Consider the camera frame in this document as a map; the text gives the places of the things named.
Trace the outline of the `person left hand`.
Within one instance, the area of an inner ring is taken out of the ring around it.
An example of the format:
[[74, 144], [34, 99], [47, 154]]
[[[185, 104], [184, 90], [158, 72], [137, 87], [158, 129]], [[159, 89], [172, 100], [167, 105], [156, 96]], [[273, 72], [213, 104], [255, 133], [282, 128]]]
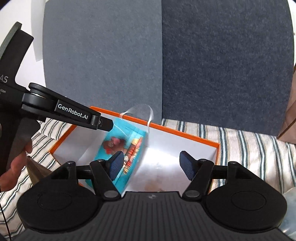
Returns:
[[21, 153], [13, 159], [11, 162], [11, 167], [7, 172], [1, 175], [0, 185], [1, 192], [6, 192], [12, 190], [18, 182], [18, 178], [22, 172], [22, 169], [27, 163], [27, 153], [31, 153], [32, 140], [30, 140], [21, 151]]

